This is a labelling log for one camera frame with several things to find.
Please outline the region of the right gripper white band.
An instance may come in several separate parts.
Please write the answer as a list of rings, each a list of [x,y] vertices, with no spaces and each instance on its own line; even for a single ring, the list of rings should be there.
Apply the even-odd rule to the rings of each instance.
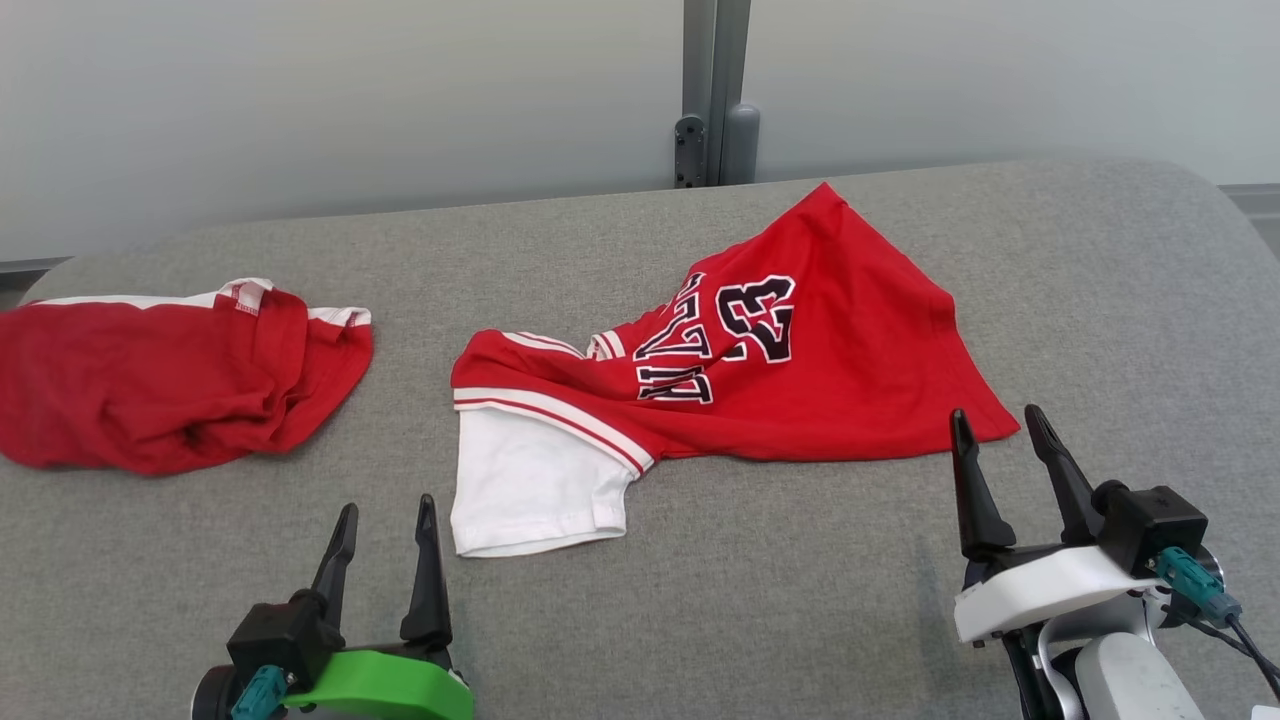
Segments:
[[[1044,464],[1062,519],[1061,542],[1087,546],[1097,542],[1103,518],[1093,509],[1093,487],[1034,404],[1025,406],[1027,429],[1036,456]],[[1146,624],[1166,624],[1166,594],[1156,580],[1135,579],[1096,546],[1056,550],[987,579],[991,561],[1018,542],[980,470],[980,443],[963,409],[950,416],[951,456],[961,555],[966,564],[964,585],[955,597],[954,625],[964,643],[986,641],[997,632],[1012,632],[1091,609],[1115,598],[1130,600],[1138,591],[1146,601]]]

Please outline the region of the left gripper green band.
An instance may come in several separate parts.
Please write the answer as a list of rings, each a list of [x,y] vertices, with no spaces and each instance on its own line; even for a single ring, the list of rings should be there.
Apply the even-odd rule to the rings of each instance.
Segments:
[[[311,625],[340,625],[357,529],[358,506],[347,503],[311,585],[300,591],[300,607]],[[430,495],[419,501],[413,538],[419,557],[399,637],[406,644],[449,646],[449,597]],[[365,719],[474,717],[471,689],[430,659],[292,642],[230,643],[228,652],[230,664],[210,669],[198,683],[192,697],[195,719],[287,719],[293,711],[319,710]]]

